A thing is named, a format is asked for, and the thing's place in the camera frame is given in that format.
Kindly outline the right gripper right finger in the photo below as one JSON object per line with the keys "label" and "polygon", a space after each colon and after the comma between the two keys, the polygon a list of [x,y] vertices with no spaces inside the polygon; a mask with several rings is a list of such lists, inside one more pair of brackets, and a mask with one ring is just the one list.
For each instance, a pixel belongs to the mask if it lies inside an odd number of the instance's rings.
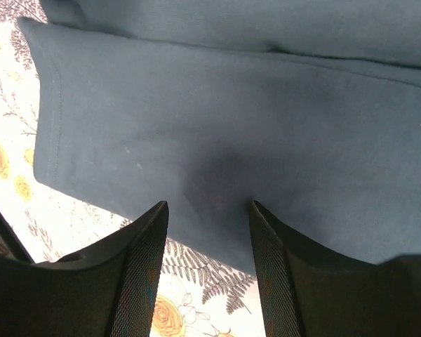
{"label": "right gripper right finger", "polygon": [[267,336],[421,336],[421,255],[365,263],[257,201],[249,227]]}

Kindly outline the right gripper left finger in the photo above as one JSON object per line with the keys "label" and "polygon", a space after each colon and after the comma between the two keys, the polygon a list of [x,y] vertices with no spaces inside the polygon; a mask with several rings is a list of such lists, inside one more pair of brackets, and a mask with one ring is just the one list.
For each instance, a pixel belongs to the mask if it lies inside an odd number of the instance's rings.
{"label": "right gripper left finger", "polygon": [[54,263],[0,254],[0,336],[148,336],[167,227],[161,201]]}

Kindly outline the dark blue-grey t-shirt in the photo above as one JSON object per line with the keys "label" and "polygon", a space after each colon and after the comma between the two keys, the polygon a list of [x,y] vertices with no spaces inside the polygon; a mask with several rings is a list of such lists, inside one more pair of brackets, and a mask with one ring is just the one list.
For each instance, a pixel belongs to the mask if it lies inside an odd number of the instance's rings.
{"label": "dark blue-grey t-shirt", "polygon": [[421,253],[421,1],[42,1],[36,180],[253,273],[247,208]]}

